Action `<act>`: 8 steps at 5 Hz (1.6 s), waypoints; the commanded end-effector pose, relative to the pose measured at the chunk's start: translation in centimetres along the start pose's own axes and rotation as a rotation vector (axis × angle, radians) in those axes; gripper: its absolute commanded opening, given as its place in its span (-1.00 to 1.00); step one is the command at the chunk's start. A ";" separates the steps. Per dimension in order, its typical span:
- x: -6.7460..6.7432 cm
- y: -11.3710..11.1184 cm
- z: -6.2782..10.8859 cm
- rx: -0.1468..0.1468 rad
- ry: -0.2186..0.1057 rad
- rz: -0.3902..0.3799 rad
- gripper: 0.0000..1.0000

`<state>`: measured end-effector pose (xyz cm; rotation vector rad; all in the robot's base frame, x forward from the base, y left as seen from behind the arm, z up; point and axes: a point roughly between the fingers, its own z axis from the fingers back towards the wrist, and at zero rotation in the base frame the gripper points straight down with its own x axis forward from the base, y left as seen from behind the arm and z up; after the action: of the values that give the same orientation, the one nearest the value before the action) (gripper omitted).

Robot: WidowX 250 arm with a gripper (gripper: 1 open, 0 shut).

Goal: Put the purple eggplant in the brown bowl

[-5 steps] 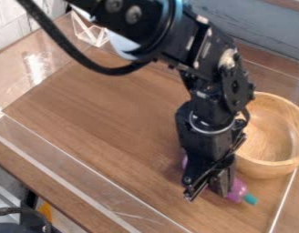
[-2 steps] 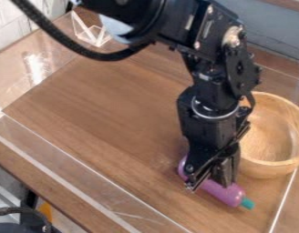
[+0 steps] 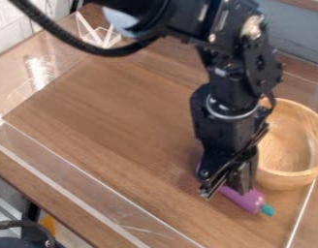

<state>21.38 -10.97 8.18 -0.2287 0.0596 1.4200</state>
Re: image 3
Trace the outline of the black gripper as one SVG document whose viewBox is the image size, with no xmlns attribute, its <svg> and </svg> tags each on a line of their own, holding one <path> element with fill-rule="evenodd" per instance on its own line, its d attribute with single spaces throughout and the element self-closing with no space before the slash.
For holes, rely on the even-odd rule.
<svg viewBox="0 0 318 248">
<path fill-rule="evenodd" d="M 269 124 L 270 108 L 254 104 L 240 115 L 225 115 L 217 100 L 211 99 L 210 84 L 203 84 L 190 98 L 195 138 L 203 153 L 195 176 L 201 186 L 225 186 L 245 195 L 254 188 L 258 171 L 258 142 Z"/>
</svg>

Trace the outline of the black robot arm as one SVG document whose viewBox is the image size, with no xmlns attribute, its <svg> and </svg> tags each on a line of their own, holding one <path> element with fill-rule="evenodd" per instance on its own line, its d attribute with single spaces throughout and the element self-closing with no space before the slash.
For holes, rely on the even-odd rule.
<svg viewBox="0 0 318 248">
<path fill-rule="evenodd" d="M 256 185 L 258 143 L 276 108 L 273 88 L 284 64 L 269 42 L 256 0 L 91 0 L 120 34 L 136 41 L 171 36 L 195 47 L 209 73 L 190 97 L 195 138 L 203 152 L 199 191 L 226 185 L 248 194 Z"/>
</svg>

